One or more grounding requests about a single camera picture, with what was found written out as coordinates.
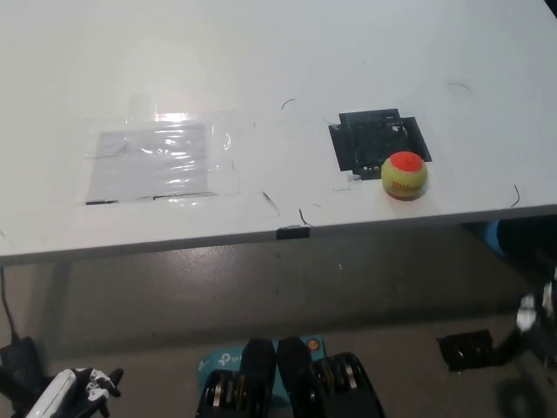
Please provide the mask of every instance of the cable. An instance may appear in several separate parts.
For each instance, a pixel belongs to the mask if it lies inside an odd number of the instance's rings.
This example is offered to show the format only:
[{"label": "cable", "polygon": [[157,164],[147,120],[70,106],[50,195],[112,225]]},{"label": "cable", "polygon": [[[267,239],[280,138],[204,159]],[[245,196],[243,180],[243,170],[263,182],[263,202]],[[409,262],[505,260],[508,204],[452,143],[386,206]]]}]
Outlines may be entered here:
[{"label": "cable", "polygon": [[19,341],[19,335],[17,335],[14,319],[11,316],[10,307],[8,307],[8,301],[6,300],[6,279],[3,275],[3,266],[0,266],[0,290],[2,292],[3,309],[6,311],[6,317],[8,318],[8,323],[10,324],[11,342],[13,344],[14,342]]}]

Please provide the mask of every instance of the clear tape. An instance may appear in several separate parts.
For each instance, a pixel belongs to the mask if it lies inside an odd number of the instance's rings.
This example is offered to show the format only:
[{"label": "clear tape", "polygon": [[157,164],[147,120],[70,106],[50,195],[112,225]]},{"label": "clear tape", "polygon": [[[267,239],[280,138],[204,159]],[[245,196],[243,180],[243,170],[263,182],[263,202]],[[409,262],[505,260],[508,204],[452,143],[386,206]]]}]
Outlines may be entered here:
[{"label": "clear tape", "polygon": [[85,158],[87,203],[233,194],[238,179],[232,113],[158,115],[150,122],[95,123]]}]

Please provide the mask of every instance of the white robot part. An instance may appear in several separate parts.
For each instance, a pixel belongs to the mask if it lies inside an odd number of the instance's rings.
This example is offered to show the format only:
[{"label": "white robot part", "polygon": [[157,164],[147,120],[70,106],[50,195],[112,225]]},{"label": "white robot part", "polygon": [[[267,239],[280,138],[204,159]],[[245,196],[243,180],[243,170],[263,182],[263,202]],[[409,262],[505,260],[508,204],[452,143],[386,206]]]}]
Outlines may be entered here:
[{"label": "white robot part", "polygon": [[76,383],[76,375],[69,369],[57,374],[41,397],[27,414],[27,418],[51,418],[64,407],[71,388]]},{"label": "white robot part", "polygon": [[522,333],[525,333],[532,329],[536,319],[535,299],[532,294],[529,294],[520,301],[520,309],[516,314],[516,326]]}]

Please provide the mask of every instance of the table surface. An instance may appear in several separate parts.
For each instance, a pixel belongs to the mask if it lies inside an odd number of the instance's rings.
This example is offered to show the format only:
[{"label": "table surface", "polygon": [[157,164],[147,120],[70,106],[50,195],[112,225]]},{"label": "table surface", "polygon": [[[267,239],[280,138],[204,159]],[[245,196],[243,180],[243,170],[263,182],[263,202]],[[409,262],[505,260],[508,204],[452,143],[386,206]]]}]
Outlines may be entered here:
[{"label": "table surface", "polygon": [[[275,239],[300,213],[319,236],[555,212],[542,0],[23,0],[4,2],[0,45],[5,264]],[[84,126],[138,98],[237,115],[235,191],[86,206]],[[413,202],[336,164],[327,126],[385,108],[417,118],[433,157]]]}]

